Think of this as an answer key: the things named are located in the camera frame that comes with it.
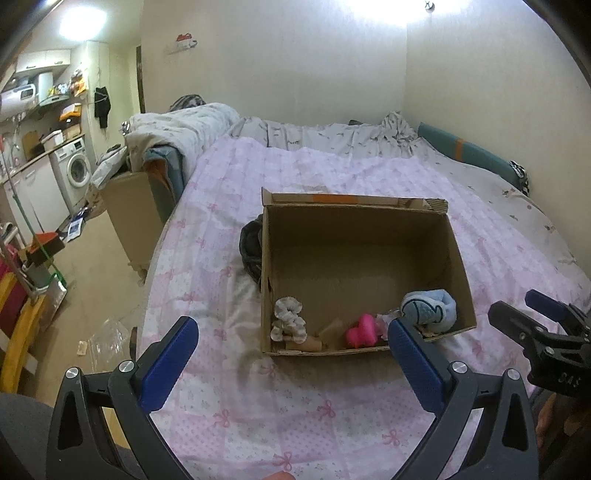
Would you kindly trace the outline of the person's right hand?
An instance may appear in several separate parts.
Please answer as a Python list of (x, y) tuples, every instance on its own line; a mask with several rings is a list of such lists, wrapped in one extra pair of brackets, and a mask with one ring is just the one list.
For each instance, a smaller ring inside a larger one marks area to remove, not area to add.
[(535, 431), (539, 447), (544, 444), (548, 434), (554, 435), (564, 428), (564, 420), (560, 411), (561, 399), (560, 395), (552, 393), (538, 414)]

